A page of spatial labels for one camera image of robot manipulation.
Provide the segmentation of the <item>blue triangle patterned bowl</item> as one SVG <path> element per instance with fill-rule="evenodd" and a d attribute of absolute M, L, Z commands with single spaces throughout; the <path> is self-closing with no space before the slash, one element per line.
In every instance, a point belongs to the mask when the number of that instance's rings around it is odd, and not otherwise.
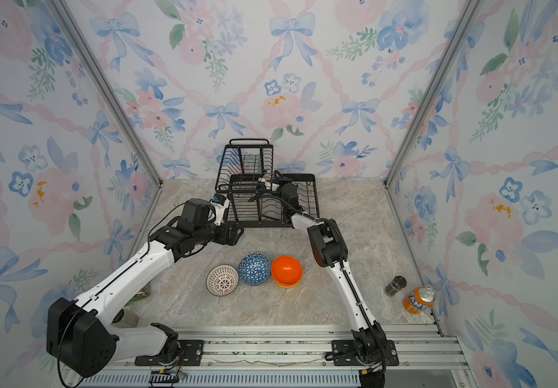
<path fill-rule="evenodd" d="M 266 255 L 252 253 L 241 260 L 237 272 L 239 279 L 247 286 L 260 286 L 270 277 L 271 267 Z"/>

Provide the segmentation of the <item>orange plastic bowl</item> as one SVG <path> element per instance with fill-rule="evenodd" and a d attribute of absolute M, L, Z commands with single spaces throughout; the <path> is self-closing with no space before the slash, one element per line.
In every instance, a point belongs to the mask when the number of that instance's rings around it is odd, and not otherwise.
<path fill-rule="evenodd" d="M 303 269 L 298 260 L 291 256 L 281 256 L 274 260 L 271 268 L 272 279 L 283 284 L 301 282 Z"/>

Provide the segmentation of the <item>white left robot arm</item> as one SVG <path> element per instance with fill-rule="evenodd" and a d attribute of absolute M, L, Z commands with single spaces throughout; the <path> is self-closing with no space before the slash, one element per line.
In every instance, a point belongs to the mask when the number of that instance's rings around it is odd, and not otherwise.
<path fill-rule="evenodd" d="M 58 365 L 90 378 L 112 361 L 149 357 L 174 365 L 181 356 L 178 334 L 152 323 L 144 328 L 115 328 L 125 304 L 164 270 L 209 243 L 235 245 L 243 229 L 224 221 L 229 200 L 193 198 L 181 204 L 181 215 L 155 226 L 145 244 L 99 284 L 73 300 L 61 297 L 47 313 L 46 351 Z"/>

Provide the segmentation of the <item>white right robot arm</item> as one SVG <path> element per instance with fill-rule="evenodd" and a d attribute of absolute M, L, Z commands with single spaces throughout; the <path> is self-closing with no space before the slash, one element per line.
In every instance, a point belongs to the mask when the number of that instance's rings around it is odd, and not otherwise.
<path fill-rule="evenodd" d="M 383 377 L 388 365 L 385 352 L 390 350 L 389 341 L 356 284 L 348 261 L 348 247 L 337 222 L 311 215 L 300 204 L 293 178 L 277 171 L 272 187 L 293 229 L 307 234 L 316 263 L 340 291 L 353 335 L 353 356 L 364 365 L 361 375 Z"/>

